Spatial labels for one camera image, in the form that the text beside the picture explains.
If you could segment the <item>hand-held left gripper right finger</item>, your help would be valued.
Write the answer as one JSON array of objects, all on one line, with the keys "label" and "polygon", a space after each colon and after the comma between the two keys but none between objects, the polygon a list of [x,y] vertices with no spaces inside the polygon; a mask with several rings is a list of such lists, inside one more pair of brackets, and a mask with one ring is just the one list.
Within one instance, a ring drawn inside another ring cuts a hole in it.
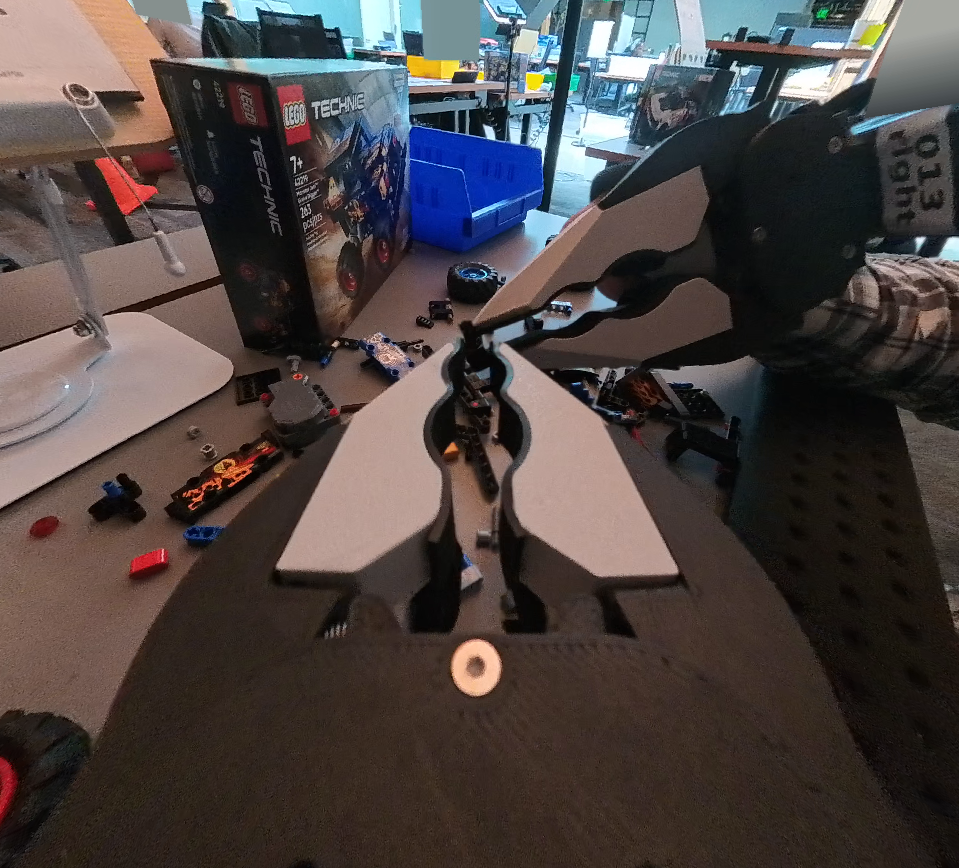
[{"label": "hand-held left gripper right finger", "polygon": [[548,629],[562,606],[681,585],[613,426],[517,349],[495,350],[497,435],[509,454],[499,497],[499,557],[512,629]]}]

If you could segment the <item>black toy frame block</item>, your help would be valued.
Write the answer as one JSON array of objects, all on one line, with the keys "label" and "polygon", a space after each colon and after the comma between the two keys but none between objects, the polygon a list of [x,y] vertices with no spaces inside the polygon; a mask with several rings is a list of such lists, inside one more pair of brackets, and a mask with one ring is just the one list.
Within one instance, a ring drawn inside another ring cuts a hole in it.
[{"label": "black toy frame block", "polygon": [[689,420],[674,419],[673,422],[674,427],[664,443],[665,459],[675,463],[684,454],[699,454],[714,463],[717,486],[732,490],[740,468],[741,419],[731,417],[724,434]]}]

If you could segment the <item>black toy beam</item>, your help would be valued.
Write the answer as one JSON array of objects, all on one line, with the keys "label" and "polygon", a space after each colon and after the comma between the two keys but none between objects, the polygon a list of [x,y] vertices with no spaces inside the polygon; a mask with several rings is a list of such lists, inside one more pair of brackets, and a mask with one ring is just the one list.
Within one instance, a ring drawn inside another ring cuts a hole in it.
[{"label": "black toy beam", "polygon": [[454,395],[466,418],[459,433],[479,488],[492,502],[498,496],[499,482],[485,439],[493,429],[494,405],[499,402],[504,371],[473,323],[462,322],[460,331],[461,339],[450,362]]}]

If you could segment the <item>black wheel blue rim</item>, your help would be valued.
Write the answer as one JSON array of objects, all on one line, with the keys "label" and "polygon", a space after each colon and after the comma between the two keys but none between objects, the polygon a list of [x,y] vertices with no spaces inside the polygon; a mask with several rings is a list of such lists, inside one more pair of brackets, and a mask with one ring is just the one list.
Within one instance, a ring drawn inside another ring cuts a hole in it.
[{"label": "black wheel blue rim", "polygon": [[467,305],[486,305],[505,285],[506,279],[492,266],[475,261],[450,265],[446,286],[451,301]]}]

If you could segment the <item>brown background table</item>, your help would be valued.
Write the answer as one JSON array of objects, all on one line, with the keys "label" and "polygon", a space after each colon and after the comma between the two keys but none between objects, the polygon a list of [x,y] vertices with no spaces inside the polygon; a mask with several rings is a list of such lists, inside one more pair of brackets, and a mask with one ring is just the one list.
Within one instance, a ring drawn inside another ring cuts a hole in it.
[{"label": "brown background table", "polygon": [[[803,47],[792,43],[749,43],[745,41],[707,42],[707,47],[718,54],[718,67],[730,69],[739,67],[761,70],[759,81],[749,103],[774,104],[785,84],[789,72],[797,69],[816,68],[822,65],[834,65],[839,61],[854,59],[856,53],[844,48],[829,49]],[[585,150],[586,157],[600,159],[607,167],[614,164],[631,163],[643,157],[646,147],[631,143],[627,137],[621,137],[595,143]]]}]

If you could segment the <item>grey toy pull-back motor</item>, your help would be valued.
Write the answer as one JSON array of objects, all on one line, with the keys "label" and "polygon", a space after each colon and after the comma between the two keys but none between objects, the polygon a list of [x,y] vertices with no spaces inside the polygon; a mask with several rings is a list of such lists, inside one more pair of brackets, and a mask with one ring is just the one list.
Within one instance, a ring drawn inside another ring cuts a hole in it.
[{"label": "grey toy pull-back motor", "polygon": [[268,411],[271,433],[291,453],[317,442],[342,422],[338,405],[305,371],[270,383],[261,399]]}]

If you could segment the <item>black office chair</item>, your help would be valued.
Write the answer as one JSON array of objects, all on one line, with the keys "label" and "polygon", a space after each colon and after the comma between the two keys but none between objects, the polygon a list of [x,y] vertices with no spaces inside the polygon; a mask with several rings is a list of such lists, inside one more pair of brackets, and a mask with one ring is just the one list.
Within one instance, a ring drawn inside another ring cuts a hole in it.
[{"label": "black office chair", "polygon": [[320,15],[256,10],[240,20],[222,3],[202,5],[202,55],[218,59],[346,59],[342,32]]}]

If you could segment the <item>cardboard box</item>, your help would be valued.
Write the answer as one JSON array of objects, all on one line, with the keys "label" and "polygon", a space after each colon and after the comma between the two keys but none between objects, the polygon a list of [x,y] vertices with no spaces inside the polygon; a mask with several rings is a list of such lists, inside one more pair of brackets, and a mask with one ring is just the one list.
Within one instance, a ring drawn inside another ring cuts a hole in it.
[{"label": "cardboard box", "polygon": [[159,152],[174,143],[151,68],[164,52],[128,0],[71,0],[102,43],[137,85],[138,98],[105,95],[101,99],[114,123],[109,147],[121,155]]}]

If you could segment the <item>black grille toy panel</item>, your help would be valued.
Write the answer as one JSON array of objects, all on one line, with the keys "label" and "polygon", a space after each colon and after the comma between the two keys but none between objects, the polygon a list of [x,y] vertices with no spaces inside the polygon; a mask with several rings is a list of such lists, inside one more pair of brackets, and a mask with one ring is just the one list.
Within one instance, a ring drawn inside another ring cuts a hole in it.
[{"label": "black grille toy panel", "polygon": [[702,387],[690,382],[661,383],[666,415],[680,420],[725,422],[724,409]]},{"label": "black grille toy panel", "polygon": [[261,397],[270,394],[270,386],[281,380],[279,368],[236,374],[233,378],[234,400],[237,406],[259,404]]}]

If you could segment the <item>white desk stand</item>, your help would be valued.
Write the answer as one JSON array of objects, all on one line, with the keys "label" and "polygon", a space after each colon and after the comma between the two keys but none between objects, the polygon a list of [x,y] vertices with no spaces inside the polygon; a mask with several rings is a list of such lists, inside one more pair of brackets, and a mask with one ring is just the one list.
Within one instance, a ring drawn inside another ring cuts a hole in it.
[{"label": "white desk stand", "polygon": [[2,349],[2,507],[197,403],[234,371],[229,359],[148,314],[109,321],[54,180],[33,165],[28,181],[74,290],[77,321]]}]

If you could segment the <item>black panel flame sticker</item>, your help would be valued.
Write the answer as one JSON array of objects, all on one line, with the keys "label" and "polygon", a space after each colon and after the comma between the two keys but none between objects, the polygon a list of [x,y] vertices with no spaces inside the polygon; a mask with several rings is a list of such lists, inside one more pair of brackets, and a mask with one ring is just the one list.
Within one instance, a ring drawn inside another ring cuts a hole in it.
[{"label": "black panel flame sticker", "polygon": [[278,438],[265,431],[189,478],[171,494],[164,511],[176,522],[194,525],[265,477],[283,459]]},{"label": "black panel flame sticker", "polygon": [[656,376],[642,369],[606,370],[596,406],[621,414],[633,412],[653,419],[677,417],[679,412],[667,388]]}]

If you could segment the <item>small black toy connector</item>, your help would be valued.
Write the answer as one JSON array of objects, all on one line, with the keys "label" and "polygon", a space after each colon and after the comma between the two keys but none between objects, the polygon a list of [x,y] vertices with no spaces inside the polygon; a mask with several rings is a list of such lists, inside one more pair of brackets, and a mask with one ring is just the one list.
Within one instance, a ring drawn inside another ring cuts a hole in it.
[{"label": "small black toy connector", "polygon": [[137,524],[146,519],[147,512],[140,503],[143,490],[136,480],[126,473],[118,473],[114,479],[102,483],[101,487],[102,497],[87,510],[95,522],[122,518]]}]

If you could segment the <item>blue flame sticker panel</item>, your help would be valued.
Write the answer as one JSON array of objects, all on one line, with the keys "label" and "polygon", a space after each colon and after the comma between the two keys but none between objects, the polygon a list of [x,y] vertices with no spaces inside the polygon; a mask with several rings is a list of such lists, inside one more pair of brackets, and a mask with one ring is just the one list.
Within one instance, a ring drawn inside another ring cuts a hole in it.
[{"label": "blue flame sticker panel", "polygon": [[358,347],[365,353],[369,367],[391,383],[405,378],[416,366],[406,348],[382,331],[358,339]]}]

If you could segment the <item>dark printed box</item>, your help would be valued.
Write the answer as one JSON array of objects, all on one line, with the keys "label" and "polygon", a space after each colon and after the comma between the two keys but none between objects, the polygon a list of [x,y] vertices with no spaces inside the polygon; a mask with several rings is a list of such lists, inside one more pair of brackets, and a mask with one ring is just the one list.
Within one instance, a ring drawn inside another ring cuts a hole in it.
[{"label": "dark printed box", "polygon": [[721,115],[734,79],[729,69],[655,65],[641,85],[629,141],[653,147],[689,125]]}]

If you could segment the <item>orange traffic cone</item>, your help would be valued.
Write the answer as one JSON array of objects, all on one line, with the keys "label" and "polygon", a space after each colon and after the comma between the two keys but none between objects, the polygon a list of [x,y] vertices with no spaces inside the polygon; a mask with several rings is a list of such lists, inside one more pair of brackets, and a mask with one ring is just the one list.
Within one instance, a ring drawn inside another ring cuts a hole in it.
[{"label": "orange traffic cone", "polygon": [[86,177],[92,179],[93,169],[102,179],[106,189],[110,192],[113,202],[123,216],[134,213],[142,204],[153,200],[159,189],[134,179],[126,168],[117,160],[110,157],[98,157],[93,160],[83,160],[74,163],[74,168],[81,184],[86,187]]}]

